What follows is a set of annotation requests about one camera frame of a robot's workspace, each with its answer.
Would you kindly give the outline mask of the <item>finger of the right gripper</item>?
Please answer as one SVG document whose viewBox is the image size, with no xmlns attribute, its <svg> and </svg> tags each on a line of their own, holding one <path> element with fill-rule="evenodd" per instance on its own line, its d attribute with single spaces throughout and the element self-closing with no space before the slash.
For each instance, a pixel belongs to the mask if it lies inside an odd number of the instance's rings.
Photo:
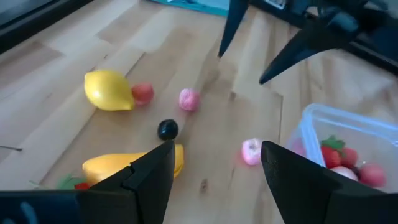
<svg viewBox="0 0 398 224">
<path fill-rule="evenodd" d="M 294 35 L 259 79 L 261 85 L 312 55 L 342 48 L 353 39 L 353 29 L 309 24 Z"/>
<path fill-rule="evenodd" d="M 248 0 L 230 0 L 228 16 L 224 27 L 220 49 L 218 52 L 219 58 L 221 58 L 227 51 L 248 9 L 248 6 Z"/>
</svg>

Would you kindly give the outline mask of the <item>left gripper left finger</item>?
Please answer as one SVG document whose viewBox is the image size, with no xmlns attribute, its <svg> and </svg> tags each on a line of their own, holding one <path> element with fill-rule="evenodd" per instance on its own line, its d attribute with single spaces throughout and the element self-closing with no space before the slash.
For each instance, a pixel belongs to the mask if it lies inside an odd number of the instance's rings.
<svg viewBox="0 0 398 224">
<path fill-rule="evenodd" d="M 174 168 L 175 144 L 166 141 L 80 192 L 79 224 L 162 224 Z"/>
</svg>

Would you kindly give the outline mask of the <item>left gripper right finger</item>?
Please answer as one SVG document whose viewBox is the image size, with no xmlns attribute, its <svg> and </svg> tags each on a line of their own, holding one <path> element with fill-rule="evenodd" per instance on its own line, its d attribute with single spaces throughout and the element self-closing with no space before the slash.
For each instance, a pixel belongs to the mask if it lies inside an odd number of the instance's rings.
<svg viewBox="0 0 398 224">
<path fill-rule="evenodd" d="M 367 187 L 271 141 L 262 143 L 261 161 L 285 224 L 398 224 L 398 193 Z"/>
</svg>

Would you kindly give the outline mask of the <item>red toy strawberry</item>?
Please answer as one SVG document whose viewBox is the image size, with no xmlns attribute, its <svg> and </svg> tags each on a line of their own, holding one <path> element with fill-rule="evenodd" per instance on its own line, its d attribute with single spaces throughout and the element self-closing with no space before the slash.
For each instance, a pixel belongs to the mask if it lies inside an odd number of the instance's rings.
<svg viewBox="0 0 398 224">
<path fill-rule="evenodd" d="M 320 149 L 328 169 L 341 165 L 344 146 L 345 142 L 337 139 L 335 135 L 320 141 Z"/>
<path fill-rule="evenodd" d="M 358 153 L 356 150 L 348 147 L 342 149 L 341 165 L 352 168 L 356 165 L 358 161 Z"/>
<path fill-rule="evenodd" d="M 35 190 L 86 190 L 90 188 L 85 178 L 71 174 L 62 177 L 54 187 L 44 186 L 31 180 L 29 185 Z"/>
</svg>

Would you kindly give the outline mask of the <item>clear plastic tupperware container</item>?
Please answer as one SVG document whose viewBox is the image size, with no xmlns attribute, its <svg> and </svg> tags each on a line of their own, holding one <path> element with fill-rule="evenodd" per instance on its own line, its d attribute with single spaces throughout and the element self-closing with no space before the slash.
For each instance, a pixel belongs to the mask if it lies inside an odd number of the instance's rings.
<svg viewBox="0 0 398 224">
<path fill-rule="evenodd" d="M 386 184 L 374 188 L 398 193 L 398 126 L 330 106 L 311 104 L 304 109 L 302 119 L 285 147 L 326 167 L 320 141 L 331 135 L 344 141 L 344 147 L 357 151 L 358 161 L 349 169 L 358 179 L 361 166 L 377 164 L 384 169 Z"/>
</svg>

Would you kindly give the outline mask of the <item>teal folded cloth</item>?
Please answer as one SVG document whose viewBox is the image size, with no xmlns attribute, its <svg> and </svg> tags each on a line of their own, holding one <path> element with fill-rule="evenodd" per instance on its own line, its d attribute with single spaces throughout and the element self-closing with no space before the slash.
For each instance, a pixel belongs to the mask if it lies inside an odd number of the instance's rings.
<svg viewBox="0 0 398 224">
<path fill-rule="evenodd" d="M 213 14 L 217 16 L 228 15 L 229 0 L 150 0 L 159 4 L 180 7 L 193 11 Z"/>
</svg>

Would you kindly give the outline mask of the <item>yellow toy banana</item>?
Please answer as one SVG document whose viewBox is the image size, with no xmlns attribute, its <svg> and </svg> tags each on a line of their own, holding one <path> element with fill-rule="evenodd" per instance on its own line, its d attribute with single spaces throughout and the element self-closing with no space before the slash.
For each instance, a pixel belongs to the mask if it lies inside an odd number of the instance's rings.
<svg viewBox="0 0 398 224">
<path fill-rule="evenodd" d="M 184 165 L 184 148 L 170 142 L 132 154 L 105 154 L 82 165 L 86 181 L 97 190 L 143 190 L 170 193 Z"/>
</svg>

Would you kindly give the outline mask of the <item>small black toy grape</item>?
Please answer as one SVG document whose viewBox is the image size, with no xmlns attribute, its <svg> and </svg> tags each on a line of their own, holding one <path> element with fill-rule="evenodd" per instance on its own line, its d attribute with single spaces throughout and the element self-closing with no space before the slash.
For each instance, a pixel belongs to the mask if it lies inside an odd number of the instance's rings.
<svg viewBox="0 0 398 224">
<path fill-rule="evenodd" d="M 161 121 L 157 128 L 158 137 L 163 140 L 173 140 L 179 133 L 179 126 L 173 119 L 165 119 Z"/>
</svg>

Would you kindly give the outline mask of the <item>pink-red toy berry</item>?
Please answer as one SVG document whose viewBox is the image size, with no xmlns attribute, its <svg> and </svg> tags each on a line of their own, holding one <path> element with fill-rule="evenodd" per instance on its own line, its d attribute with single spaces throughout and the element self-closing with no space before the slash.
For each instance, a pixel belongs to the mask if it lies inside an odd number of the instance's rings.
<svg viewBox="0 0 398 224">
<path fill-rule="evenodd" d="M 150 83 L 133 85 L 131 92 L 138 105 L 146 105 L 150 103 L 154 97 L 154 89 Z"/>
</svg>

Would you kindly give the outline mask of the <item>yellow toy lemon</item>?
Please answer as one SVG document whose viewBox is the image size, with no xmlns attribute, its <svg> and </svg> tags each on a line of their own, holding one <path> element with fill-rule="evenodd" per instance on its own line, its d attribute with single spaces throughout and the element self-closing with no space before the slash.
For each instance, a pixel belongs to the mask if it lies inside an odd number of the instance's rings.
<svg viewBox="0 0 398 224">
<path fill-rule="evenodd" d="M 112 70 L 95 70 L 84 77 L 87 99 L 105 111 L 132 110 L 135 101 L 128 80 L 123 74 Z"/>
</svg>

